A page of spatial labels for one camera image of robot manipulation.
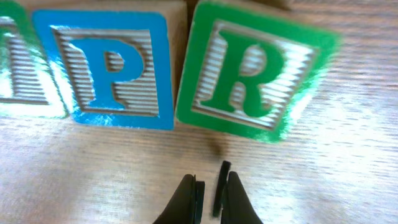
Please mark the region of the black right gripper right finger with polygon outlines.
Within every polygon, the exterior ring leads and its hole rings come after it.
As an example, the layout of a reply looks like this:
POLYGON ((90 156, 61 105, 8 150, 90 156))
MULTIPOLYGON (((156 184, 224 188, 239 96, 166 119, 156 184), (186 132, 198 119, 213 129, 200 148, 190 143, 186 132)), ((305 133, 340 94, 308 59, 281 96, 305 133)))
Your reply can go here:
POLYGON ((218 176, 211 216, 224 224, 262 224, 251 205, 239 175, 223 161, 218 176))

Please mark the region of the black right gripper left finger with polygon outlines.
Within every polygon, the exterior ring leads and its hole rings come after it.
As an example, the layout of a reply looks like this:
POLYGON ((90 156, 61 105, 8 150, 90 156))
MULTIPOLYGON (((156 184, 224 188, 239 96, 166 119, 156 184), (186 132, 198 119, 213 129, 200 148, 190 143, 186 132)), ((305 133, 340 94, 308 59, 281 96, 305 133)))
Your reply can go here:
POLYGON ((205 182, 186 174, 154 224, 200 224, 205 182))

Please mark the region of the green R block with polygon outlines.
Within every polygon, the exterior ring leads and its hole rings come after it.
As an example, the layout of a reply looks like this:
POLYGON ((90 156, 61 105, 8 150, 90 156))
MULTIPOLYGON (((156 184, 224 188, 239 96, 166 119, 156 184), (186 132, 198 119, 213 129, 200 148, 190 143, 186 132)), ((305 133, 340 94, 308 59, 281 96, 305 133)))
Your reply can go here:
POLYGON ((279 142, 300 118, 341 36, 252 1, 199 1, 175 111, 179 122, 279 142))

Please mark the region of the blue P letter block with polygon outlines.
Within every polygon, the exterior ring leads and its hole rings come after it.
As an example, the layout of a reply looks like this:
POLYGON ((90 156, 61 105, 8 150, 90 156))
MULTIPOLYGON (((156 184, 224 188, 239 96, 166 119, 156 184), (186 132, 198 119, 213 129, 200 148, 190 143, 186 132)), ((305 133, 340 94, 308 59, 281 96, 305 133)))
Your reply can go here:
POLYGON ((38 7, 32 20, 77 123, 174 128, 184 1, 72 1, 38 7))

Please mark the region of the green V letter block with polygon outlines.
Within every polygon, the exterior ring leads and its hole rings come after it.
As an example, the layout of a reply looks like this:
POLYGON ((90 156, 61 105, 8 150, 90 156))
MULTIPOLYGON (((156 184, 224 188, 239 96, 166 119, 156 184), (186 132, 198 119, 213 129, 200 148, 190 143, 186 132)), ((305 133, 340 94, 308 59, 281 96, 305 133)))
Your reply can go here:
POLYGON ((1 1, 1 116, 67 116, 30 15, 15 1, 1 1))

